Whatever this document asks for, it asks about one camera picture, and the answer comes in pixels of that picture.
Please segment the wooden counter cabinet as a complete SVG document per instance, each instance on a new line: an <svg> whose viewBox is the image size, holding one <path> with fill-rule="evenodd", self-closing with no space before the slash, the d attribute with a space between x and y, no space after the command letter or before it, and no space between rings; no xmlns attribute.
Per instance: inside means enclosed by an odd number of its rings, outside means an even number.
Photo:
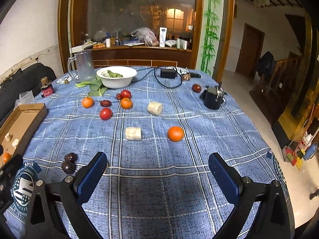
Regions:
<svg viewBox="0 0 319 239"><path fill-rule="evenodd" d="M70 49L71 52L90 50L95 68L107 66L177 66L195 69L196 60L191 50L174 47L153 46L112 46L94 49L91 45L80 45Z"/></svg>

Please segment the black mug with spoon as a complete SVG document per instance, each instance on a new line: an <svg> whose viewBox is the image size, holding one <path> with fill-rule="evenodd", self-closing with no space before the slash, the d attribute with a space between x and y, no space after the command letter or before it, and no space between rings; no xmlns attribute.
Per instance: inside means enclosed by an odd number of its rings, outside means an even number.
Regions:
<svg viewBox="0 0 319 239"><path fill-rule="evenodd" d="M201 93L200 99L206 108L211 110L218 110L220 106L226 102L225 96L227 92L222 88L222 82L215 86L207 86Z"/></svg>

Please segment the brown cardboard box tray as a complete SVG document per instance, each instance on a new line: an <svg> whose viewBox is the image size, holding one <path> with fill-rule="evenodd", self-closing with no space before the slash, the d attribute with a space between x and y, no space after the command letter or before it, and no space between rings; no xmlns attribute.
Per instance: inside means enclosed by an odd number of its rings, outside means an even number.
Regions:
<svg viewBox="0 0 319 239"><path fill-rule="evenodd" d="M18 154L24 154L33 135L47 113L48 110L44 103L22 104L13 110L1 127L1 146L3 147L1 167L5 165L3 163L4 153L10 153L12 158ZM12 140L10 142L5 140L7 133L12 134ZM12 142L15 139L20 141L16 149L12 147Z"/></svg>

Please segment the red tomato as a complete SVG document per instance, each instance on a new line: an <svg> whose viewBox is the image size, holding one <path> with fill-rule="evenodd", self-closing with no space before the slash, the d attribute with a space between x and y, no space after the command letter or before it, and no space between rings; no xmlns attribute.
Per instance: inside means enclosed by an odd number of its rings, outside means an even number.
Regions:
<svg viewBox="0 0 319 239"><path fill-rule="evenodd" d="M132 98L132 95L131 95L131 92L130 92L129 90L122 90L122 91L121 91L121 97L122 97L122 98L131 99L131 98Z"/></svg>
<svg viewBox="0 0 319 239"><path fill-rule="evenodd" d="M109 109L109 108L104 108L100 111L99 113L99 117L102 119L102 120L108 120L112 117L112 110Z"/></svg>

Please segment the dark plum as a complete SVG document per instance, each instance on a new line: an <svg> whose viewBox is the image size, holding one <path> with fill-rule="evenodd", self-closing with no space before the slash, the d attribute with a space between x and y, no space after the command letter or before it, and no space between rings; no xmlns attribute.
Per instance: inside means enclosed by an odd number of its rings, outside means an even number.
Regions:
<svg viewBox="0 0 319 239"><path fill-rule="evenodd" d="M71 161L65 161L62 163L62 170L64 171L65 174L71 175L75 172L76 166Z"/></svg>

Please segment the black power adapter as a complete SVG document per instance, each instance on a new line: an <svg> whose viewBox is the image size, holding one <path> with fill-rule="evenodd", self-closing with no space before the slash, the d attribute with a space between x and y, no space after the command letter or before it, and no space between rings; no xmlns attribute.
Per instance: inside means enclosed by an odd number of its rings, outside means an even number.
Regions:
<svg viewBox="0 0 319 239"><path fill-rule="evenodd" d="M160 77L166 79L175 79L177 72L174 69L160 69Z"/></svg>

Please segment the green leafy vegetable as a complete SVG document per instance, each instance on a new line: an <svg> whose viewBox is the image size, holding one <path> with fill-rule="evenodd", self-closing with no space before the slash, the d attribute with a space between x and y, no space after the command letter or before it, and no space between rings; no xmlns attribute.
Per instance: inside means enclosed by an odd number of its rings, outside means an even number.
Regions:
<svg viewBox="0 0 319 239"><path fill-rule="evenodd" d="M102 79L98 76L93 80L76 83L75 86L77 88L88 86L90 88L88 93L89 97L101 97L104 95L105 91L108 90L108 88L103 85Z"/></svg>

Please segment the clear plastic bag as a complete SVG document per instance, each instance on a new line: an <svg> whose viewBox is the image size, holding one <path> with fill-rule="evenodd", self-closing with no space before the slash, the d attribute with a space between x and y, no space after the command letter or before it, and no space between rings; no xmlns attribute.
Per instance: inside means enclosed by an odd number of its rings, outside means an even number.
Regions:
<svg viewBox="0 0 319 239"><path fill-rule="evenodd" d="M29 104L34 99L33 92L27 91L19 94L19 98L15 101L15 108L22 104Z"/></svg>

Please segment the red tomato front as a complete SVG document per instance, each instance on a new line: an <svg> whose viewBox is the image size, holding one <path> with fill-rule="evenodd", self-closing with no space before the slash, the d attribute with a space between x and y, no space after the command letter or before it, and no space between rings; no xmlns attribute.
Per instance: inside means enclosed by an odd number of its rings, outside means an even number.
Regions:
<svg viewBox="0 0 319 239"><path fill-rule="evenodd" d="M99 117L102 119L102 120L108 120L112 117L112 110L109 109L109 108L104 108L100 111L99 113Z"/></svg>

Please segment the dark red jujube upper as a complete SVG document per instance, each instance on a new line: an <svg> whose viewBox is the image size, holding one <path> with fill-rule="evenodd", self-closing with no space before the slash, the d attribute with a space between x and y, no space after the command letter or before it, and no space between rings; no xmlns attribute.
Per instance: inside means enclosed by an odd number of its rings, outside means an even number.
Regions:
<svg viewBox="0 0 319 239"><path fill-rule="evenodd" d="M69 161L69 162L76 162L78 159L78 156L76 153L69 153L64 157L65 161Z"/></svg>

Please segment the plastic bag on counter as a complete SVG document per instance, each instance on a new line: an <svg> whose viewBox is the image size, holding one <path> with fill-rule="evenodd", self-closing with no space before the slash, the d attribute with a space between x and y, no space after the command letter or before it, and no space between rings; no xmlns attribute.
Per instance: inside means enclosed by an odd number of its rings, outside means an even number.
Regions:
<svg viewBox="0 0 319 239"><path fill-rule="evenodd" d="M148 27L141 27L132 31L131 36L138 38L146 46L159 46L157 37Z"/></svg>

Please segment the black leather sofa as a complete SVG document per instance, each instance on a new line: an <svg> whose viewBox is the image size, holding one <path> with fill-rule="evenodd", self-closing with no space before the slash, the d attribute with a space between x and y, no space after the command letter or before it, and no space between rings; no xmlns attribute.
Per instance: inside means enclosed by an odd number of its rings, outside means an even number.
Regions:
<svg viewBox="0 0 319 239"><path fill-rule="evenodd" d="M48 77L50 81L56 79L52 68L36 63L24 70L18 70L4 82L0 90L1 126L14 110L15 101L21 93L32 91L34 97L40 93L40 80L44 77Z"/></svg>

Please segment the orange tangerine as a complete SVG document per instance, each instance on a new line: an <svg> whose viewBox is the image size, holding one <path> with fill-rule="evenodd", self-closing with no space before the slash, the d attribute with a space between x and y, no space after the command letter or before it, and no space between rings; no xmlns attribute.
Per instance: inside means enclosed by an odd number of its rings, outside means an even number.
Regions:
<svg viewBox="0 0 319 239"><path fill-rule="evenodd" d="M85 97L83 100L82 100L82 106L85 108L85 109L88 109L88 108L91 108L93 107L94 105L94 100L91 98L91 97Z"/></svg>
<svg viewBox="0 0 319 239"><path fill-rule="evenodd" d="M168 138L173 142L179 142L184 137L184 131L179 126L173 126L168 129Z"/></svg>
<svg viewBox="0 0 319 239"><path fill-rule="evenodd" d="M133 103L132 100L130 98L122 98L121 99L121 107L123 109L130 109L132 108Z"/></svg>

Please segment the clear glass pitcher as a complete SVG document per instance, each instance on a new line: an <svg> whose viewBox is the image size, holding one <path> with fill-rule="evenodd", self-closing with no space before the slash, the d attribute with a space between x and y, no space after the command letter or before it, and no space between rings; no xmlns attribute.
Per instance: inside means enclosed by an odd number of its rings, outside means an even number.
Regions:
<svg viewBox="0 0 319 239"><path fill-rule="evenodd" d="M73 74L72 64L76 66L77 76ZM91 50L77 52L73 57L68 58L67 68L71 79L77 83L91 81L96 78Z"/></svg>

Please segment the dark red jar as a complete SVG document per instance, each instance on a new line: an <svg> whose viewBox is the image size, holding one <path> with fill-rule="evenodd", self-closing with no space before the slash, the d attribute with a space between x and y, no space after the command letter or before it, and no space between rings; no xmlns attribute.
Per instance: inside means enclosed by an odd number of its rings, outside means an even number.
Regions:
<svg viewBox="0 0 319 239"><path fill-rule="evenodd" d="M41 91L42 91L42 97L48 97L52 94L54 94L54 89L52 86L51 81L48 79L48 77L43 77L40 80L40 84L41 84Z"/></svg>

